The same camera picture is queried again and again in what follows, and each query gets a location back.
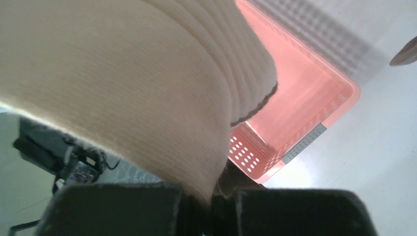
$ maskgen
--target tiled floor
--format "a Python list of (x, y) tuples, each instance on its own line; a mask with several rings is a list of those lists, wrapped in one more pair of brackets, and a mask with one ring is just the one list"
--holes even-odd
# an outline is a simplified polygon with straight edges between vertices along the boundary
[[(0, 113), (0, 236), (9, 227), (38, 220), (52, 197), (54, 176), (23, 160), (12, 147), (18, 137), (18, 118)], [(118, 158), (109, 156), (110, 166)], [(102, 183), (149, 183), (160, 179), (121, 160), (113, 171), (105, 171), (98, 180)], [(34, 229), (18, 235), (32, 235)]]
[(52, 195), (53, 176), (19, 156), (11, 146), (17, 136), (17, 117), (0, 113), (0, 235), (10, 226), (38, 220)]

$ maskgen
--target dark object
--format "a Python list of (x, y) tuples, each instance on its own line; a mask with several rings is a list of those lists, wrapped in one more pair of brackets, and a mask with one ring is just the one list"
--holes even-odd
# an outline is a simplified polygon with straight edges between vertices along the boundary
[(201, 235), (202, 217), (196, 201), (180, 187), (79, 184), (54, 196), (36, 234), (194, 236)]
[(14, 235), (16, 235), (16, 233), (18, 231), (22, 231), (22, 230), (26, 230), (26, 229), (29, 229), (29, 228), (33, 228), (38, 223), (39, 223), (39, 220), (35, 220), (35, 221), (28, 222), (28, 223), (25, 223), (25, 224), (20, 224), (20, 225), (15, 225), (13, 227), (10, 227), (8, 236), (14, 236)]
[[(48, 128), (45, 125), (20, 117), (19, 138), (13, 147), (20, 151), (21, 157), (55, 175), (52, 193), (58, 191), (57, 181), (62, 179), (63, 184), (93, 183), (106, 168), (114, 170), (107, 163), (107, 155), (103, 151), (84, 149), (78, 146), (75, 139), (69, 135)], [(68, 150), (68, 163), (65, 155)], [(33, 221), (10, 228), (9, 235), (16, 231), (35, 227), (38, 221)]]
[(410, 40), (389, 62), (390, 66), (408, 65), (417, 61), (417, 36)]
[(211, 213), (178, 186), (66, 186), (36, 235), (375, 236), (363, 203), (338, 190), (240, 190), (213, 198)]
[(266, 189), (243, 173), (233, 162), (227, 161), (214, 190), (215, 195), (230, 197), (238, 189)]

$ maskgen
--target cable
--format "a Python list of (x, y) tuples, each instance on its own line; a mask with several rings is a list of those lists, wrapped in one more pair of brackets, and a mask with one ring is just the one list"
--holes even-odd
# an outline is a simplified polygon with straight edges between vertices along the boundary
[(39, 220), (35, 220), (35, 221), (32, 221), (32, 222), (12, 226), (9, 229), (8, 236), (15, 236), (16, 232), (35, 227), (38, 223), (39, 223)]
[(62, 140), (67, 145), (70, 145), (70, 146), (75, 145), (75, 139), (72, 138), (71, 136), (69, 136), (68, 134), (64, 134), (63, 137), (62, 137)]
[(110, 167), (109, 166), (109, 163), (107, 163), (107, 154), (105, 153), (105, 152), (103, 152), (103, 151), (101, 151), (100, 152), (100, 155), (101, 155), (101, 157), (103, 157), (103, 160), (104, 160), (104, 163), (106, 164), (106, 167), (107, 167), (107, 169), (109, 169), (109, 170), (114, 170), (114, 169), (116, 169), (116, 167), (119, 165), (119, 163), (120, 163), (120, 158), (119, 158), (119, 160), (117, 161), (117, 163), (115, 164), (115, 166), (113, 166), (113, 167)]

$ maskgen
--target pink plastic basket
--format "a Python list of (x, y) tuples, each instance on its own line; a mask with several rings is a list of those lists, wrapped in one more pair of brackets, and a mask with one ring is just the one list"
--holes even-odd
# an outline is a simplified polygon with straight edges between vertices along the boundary
[(237, 5), (278, 69), (278, 92), (232, 133), (229, 159), (267, 181), (358, 100), (359, 87), (246, 0)]

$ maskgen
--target ribbed fabric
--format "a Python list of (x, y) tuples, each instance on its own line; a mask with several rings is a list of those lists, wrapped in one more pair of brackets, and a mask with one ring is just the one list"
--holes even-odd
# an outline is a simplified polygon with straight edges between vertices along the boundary
[(232, 0), (0, 0), (0, 106), (208, 206), (230, 124), (276, 85)]

